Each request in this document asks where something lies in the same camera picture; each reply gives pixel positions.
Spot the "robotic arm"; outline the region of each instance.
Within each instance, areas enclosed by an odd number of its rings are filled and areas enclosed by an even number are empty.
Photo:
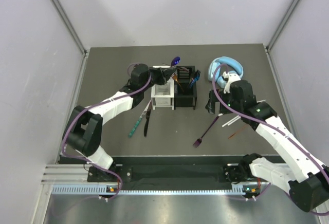
[[[277,113],[266,102],[257,102],[251,84],[241,80],[237,74],[225,72],[223,78],[227,84],[223,90],[219,90],[219,96],[225,104],[244,115],[276,127],[286,134],[283,136],[265,124],[242,117],[242,121],[249,124],[256,133],[269,142],[288,165],[288,167],[277,166],[258,154],[246,155],[239,163],[242,177],[247,180],[255,177],[267,180],[289,194],[292,201],[306,212],[327,201],[329,199],[327,181],[316,165],[287,140],[292,139],[312,156],[288,131]],[[220,113],[228,114],[231,111],[221,104]],[[322,161],[314,159],[329,175],[329,168]]]
[[[114,96],[103,101],[108,101],[108,103],[89,109],[77,120],[68,134],[66,143],[93,164],[104,169],[109,169],[113,163],[113,159],[100,146],[102,126],[118,114],[136,107],[143,100],[144,92],[148,88],[154,84],[166,84],[175,71],[175,66],[169,68],[153,68],[145,64],[136,64],[131,73],[131,78],[126,85],[115,93]],[[149,78],[151,78],[150,83],[143,91],[126,96],[145,86]],[[84,110],[85,108],[82,106],[74,108],[64,134],[66,134],[69,126]]]

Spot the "light blue headphones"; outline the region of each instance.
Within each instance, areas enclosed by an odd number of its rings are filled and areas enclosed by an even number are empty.
[[[220,57],[220,58],[216,58],[215,60],[213,60],[209,66],[208,69],[208,80],[212,81],[212,77],[214,75],[214,72],[216,70],[216,67],[218,65],[220,65],[221,63],[225,63],[227,65],[229,65],[230,67],[232,67],[234,69],[234,71],[230,71],[229,73],[236,73],[239,75],[240,78],[242,78],[243,76],[243,67],[242,65],[236,61],[235,59],[232,59],[230,57]],[[226,81],[223,79],[223,76],[220,76],[220,71],[221,69],[218,69],[215,79],[217,81],[217,84],[221,87],[221,88],[225,88],[226,85]]]

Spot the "teal knife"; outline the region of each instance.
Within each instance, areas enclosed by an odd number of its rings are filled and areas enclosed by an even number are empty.
[[[139,116],[138,120],[136,121],[134,128],[131,130],[131,132],[129,133],[128,137],[131,138],[136,130],[136,128],[138,127],[140,121],[143,119],[143,117],[146,115],[146,113],[148,112],[148,108],[149,105],[151,104],[151,101],[149,101],[149,103],[147,104],[146,108],[144,109],[144,111],[142,112],[142,114]]]

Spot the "teal handle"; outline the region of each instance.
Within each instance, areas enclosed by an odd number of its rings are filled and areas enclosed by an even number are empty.
[[[128,135],[129,138],[131,138],[131,137],[133,136],[133,134],[134,134],[134,132],[135,132],[136,128],[138,127],[138,125],[139,125],[139,123],[140,123],[141,120],[142,120],[142,117],[140,117],[140,118],[137,120],[137,122],[136,122],[134,128],[132,129],[132,131],[131,131],[131,132],[129,133],[129,135]]]

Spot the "white wall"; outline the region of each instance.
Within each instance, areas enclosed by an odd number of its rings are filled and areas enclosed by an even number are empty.
[[[301,0],[272,55],[305,147],[329,164],[329,0]]]
[[[82,54],[50,0],[0,0],[0,216],[29,223]]]
[[[267,44],[292,0],[60,0],[85,47]]]

